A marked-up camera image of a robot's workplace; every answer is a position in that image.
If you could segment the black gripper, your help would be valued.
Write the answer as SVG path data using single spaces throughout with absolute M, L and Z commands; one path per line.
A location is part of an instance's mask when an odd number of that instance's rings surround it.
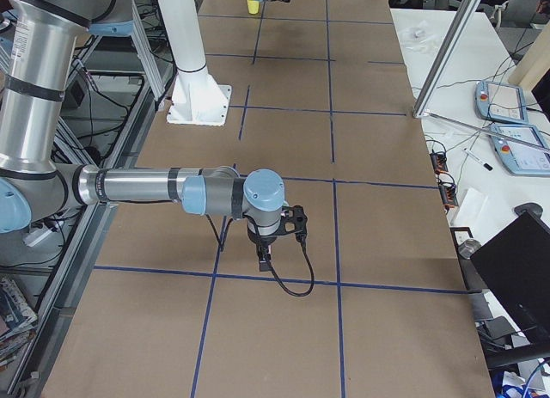
M 272 265 L 271 245 L 275 242 L 275 238 L 260 236 L 251 230 L 247 231 L 247 235 L 249 240 L 255 244 L 259 271 L 269 272 Z

